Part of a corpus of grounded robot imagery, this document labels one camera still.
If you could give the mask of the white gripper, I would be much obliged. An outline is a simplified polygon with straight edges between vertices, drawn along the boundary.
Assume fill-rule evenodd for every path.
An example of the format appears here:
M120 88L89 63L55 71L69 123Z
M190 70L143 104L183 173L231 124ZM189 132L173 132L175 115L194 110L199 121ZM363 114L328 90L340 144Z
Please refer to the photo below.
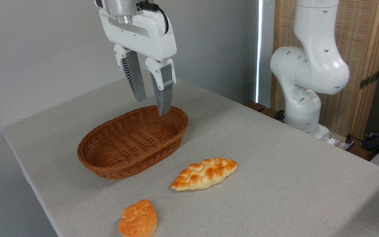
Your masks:
M177 53L171 23L165 33L164 16L159 12L145 11L134 15L131 24L119 23L103 9L99 9L99 16L107 38L116 44L114 53L118 67L124 72L136 101L146 99L138 52L149 57L145 65L150 72L159 115L167 114L173 85L177 82L174 63L170 59Z

